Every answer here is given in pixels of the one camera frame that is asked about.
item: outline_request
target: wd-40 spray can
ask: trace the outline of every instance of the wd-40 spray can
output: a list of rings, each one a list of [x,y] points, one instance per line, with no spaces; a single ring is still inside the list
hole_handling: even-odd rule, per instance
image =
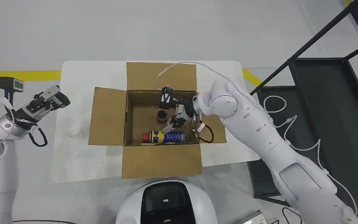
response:
[[[182,143],[185,140],[183,132],[169,132],[164,134],[161,131],[153,130],[142,134],[142,141],[145,143],[162,144],[166,142]]]

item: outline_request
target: open cardboard box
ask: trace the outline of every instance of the open cardboard box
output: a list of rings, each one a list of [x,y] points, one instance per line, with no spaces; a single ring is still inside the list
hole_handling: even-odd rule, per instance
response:
[[[200,142],[192,132],[192,123],[181,129],[185,142],[179,144],[143,144],[142,134],[161,130],[156,121],[161,92],[156,86],[170,85],[178,97],[196,95],[196,66],[178,64],[154,81],[171,64],[127,63],[127,91],[95,88],[88,144],[123,146],[122,178],[160,178],[202,174]],[[167,110],[169,115],[175,109]],[[213,143],[226,143],[225,128],[216,116],[204,118],[214,132]],[[210,139],[203,130],[200,136]]]

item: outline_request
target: white tabletop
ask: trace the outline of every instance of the white tabletop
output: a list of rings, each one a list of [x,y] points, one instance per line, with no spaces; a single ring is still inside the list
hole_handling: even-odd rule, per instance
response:
[[[155,61],[175,63],[177,61]],[[235,61],[197,61],[229,77],[246,90],[241,65]],[[52,180],[66,183],[121,176],[122,146],[89,146],[93,92],[96,86],[126,90],[127,61],[71,61],[62,66],[61,91],[71,104],[58,111]],[[197,91],[211,88],[220,79],[205,67],[196,66]],[[259,156],[236,140],[226,129],[226,144],[201,144],[203,166],[258,160]]]

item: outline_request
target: black metal rack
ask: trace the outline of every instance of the black metal rack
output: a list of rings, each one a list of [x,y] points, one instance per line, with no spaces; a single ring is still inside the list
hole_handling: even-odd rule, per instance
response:
[[[308,148],[321,139],[322,165],[358,200],[358,80],[349,60],[358,49],[342,58],[298,58],[343,18],[351,14],[358,25],[358,0],[350,3],[341,13],[314,35],[303,47],[257,86],[260,103],[270,95],[286,99],[286,109],[271,114],[277,124],[298,115],[288,132],[290,142],[299,148]],[[295,86],[264,87],[284,68],[289,67]],[[269,110],[282,108],[279,100],[268,101]],[[317,150],[299,152],[317,163]],[[271,174],[263,161],[248,163],[254,198],[287,205],[270,197],[279,195]],[[350,197],[338,187],[338,196],[348,205]]]

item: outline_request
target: small container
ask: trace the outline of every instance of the small container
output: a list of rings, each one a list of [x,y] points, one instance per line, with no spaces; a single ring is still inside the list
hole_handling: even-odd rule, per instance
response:
[[[143,143],[162,144],[167,142],[182,143],[185,140],[184,132],[169,132],[164,134],[161,131],[153,130],[142,134]]]
[[[157,122],[159,124],[165,124],[168,121],[168,113],[164,110],[160,110],[157,112]]]

